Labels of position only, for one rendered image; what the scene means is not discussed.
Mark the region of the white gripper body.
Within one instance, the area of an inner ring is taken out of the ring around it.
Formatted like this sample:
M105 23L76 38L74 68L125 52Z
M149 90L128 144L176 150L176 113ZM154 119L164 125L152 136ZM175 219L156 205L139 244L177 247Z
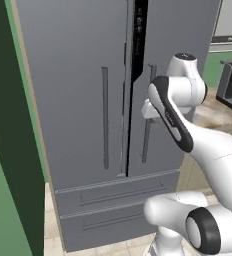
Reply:
M158 111L153 107L148 99L144 101L143 107L141 109L142 116L145 119L157 119L160 117Z

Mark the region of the grey french door fridge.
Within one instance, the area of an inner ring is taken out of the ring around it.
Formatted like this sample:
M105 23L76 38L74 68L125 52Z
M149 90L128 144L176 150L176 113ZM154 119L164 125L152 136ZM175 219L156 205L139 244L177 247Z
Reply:
M220 0L15 0L60 235L69 251L153 232L144 201L183 153L141 113L177 53L204 61Z

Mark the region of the grey wide fridge door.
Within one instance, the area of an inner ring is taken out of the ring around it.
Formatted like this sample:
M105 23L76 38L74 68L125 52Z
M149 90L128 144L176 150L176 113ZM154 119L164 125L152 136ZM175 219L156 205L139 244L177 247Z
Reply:
M126 1L16 3L54 188L116 179L121 165ZM102 66L108 67L108 169Z

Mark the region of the grey fridge door black panel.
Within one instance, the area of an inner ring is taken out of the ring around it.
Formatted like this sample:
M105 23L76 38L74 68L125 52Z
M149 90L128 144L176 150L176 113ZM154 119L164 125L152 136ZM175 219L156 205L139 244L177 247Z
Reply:
M133 84L129 175L147 175L180 167L184 152L162 121L151 124L146 163L142 163L146 120L141 108L147 98L150 67L158 75L167 71L176 53L189 53L203 70L212 40L220 0L148 0L143 72Z

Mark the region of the grey fridge drawer front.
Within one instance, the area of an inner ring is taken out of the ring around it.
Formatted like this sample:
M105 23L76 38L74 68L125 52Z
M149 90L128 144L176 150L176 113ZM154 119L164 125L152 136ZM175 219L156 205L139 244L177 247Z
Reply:
M154 233L156 227L149 224L144 216L132 221L87 231L82 230L82 221L84 218L89 217L96 220L97 217L122 217L127 214L143 213L143 205L144 202L140 201L132 204L61 216L60 225L65 251L74 252L85 250Z
M142 201L176 188L177 169L55 192L60 216Z

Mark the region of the beige base cupboards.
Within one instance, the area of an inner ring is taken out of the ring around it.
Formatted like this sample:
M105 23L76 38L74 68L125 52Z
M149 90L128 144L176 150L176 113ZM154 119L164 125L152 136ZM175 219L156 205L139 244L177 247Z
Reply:
M176 190L195 190L205 194L212 194L212 190L199 164L189 154L184 155Z

